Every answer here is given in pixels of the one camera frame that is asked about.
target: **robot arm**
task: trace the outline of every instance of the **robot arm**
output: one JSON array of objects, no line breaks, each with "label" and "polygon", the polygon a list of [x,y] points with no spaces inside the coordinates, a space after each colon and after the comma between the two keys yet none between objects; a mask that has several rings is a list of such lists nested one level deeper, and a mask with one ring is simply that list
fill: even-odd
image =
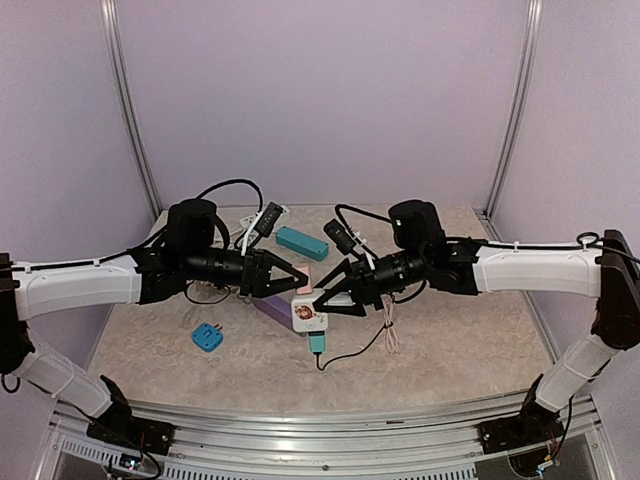
[{"label": "robot arm", "polygon": [[[144,435],[149,452],[165,455],[171,425],[133,417],[114,382],[87,375],[29,331],[26,321],[89,305],[159,302],[185,291],[193,280],[236,286],[241,295],[257,298],[306,285],[306,275],[268,251],[211,248],[216,227],[224,238],[215,204],[193,199],[171,207],[167,226],[151,246],[107,259],[30,264],[12,263],[8,254],[0,254],[0,373],[11,373],[96,418],[100,426],[90,426],[89,436],[131,446]],[[289,276],[272,279],[275,269]]]},{"label": "robot arm", "polygon": [[[504,245],[446,237],[435,207],[418,200],[392,207],[389,218],[401,250],[379,259],[353,252],[357,242],[337,221],[325,226],[340,251],[358,260],[345,259],[320,281],[325,292],[314,302],[317,311],[364,316],[366,305],[382,308],[382,295],[393,297],[420,282],[458,295],[527,290],[598,298],[590,333],[534,382],[520,414],[479,425],[486,453],[545,442],[549,432],[562,434],[559,411],[613,356],[640,343],[640,272],[620,232],[608,230],[602,239],[583,234],[571,244]],[[352,306],[331,305],[347,293]]]}]

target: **white wall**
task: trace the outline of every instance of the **white wall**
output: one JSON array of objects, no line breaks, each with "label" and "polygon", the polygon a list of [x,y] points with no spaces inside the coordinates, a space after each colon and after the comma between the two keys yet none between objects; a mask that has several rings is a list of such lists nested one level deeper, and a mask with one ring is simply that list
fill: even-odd
[{"label": "white wall", "polygon": [[[4,2],[0,45],[0,251],[52,261],[139,241],[151,218],[98,2]],[[76,310],[30,325],[82,365],[106,312]],[[0,479],[28,478],[52,408],[30,385],[12,396],[0,391]]]},{"label": "white wall", "polygon": [[[286,203],[483,206],[527,5],[118,2],[163,203],[246,176]],[[216,199],[254,202],[243,189]]]},{"label": "white wall", "polygon": [[[640,253],[640,3],[546,0],[531,90],[496,222],[506,239],[571,240],[617,228]],[[538,295],[561,348],[594,303]],[[640,348],[594,384],[623,472],[640,471]]]}]

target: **purple block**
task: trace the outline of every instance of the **purple block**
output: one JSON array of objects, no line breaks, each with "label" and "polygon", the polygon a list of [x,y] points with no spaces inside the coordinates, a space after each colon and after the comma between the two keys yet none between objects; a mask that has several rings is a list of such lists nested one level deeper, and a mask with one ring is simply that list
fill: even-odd
[{"label": "purple block", "polygon": [[293,331],[293,320],[291,318],[291,304],[283,300],[278,295],[267,298],[254,298],[253,305],[263,313],[281,323],[289,330]]}]

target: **beige table surface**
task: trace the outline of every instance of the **beige table surface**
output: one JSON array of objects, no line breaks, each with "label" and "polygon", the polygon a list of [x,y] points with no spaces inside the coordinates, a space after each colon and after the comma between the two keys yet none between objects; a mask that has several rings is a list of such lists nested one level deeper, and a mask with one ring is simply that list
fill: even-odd
[{"label": "beige table surface", "polygon": [[[386,212],[380,206],[367,208]],[[250,208],[220,211],[231,230],[237,219],[251,213]],[[486,235],[471,208],[443,208],[439,213],[448,235]],[[332,216],[331,207],[294,207],[286,224],[327,240],[322,227]],[[389,225],[349,218],[378,254],[397,250]],[[314,281],[343,259],[331,245],[329,256],[315,262],[278,246],[273,235],[260,248],[293,264],[309,263]],[[191,340],[204,322],[223,325],[224,342],[212,353]],[[323,359],[357,351],[382,323],[381,313],[372,308],[366,318],[331,316]],[[388,353],[381,337],[363,355],[319,372],[307,338],[252,305],[232,295],[220,305],[197,306],[176,295],[153,305],[116,306],[90,372],[107,375],[133,400],[302,414],[397,411],[506,394],[528,388],[550,366],[517,292],[466,297],[427,289],[396,306],[395,325],[400,353]]]}]

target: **blue power adapter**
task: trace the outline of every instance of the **blue power adapter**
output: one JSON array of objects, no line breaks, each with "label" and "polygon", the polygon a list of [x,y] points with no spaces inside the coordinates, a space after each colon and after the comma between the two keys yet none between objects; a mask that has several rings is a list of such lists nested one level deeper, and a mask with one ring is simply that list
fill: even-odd
[{"label": "blue power adapter", "polygon": [[208,323],[203,323],[195,329],[191,335],[191,339],[193,340],[193,343],[198,345],[205,352],[213,352],[218,348],[218,345],[222,343],[222,340],[224,340],[224,336],[220,330],[222,330],[220,325],[212,327]]}]

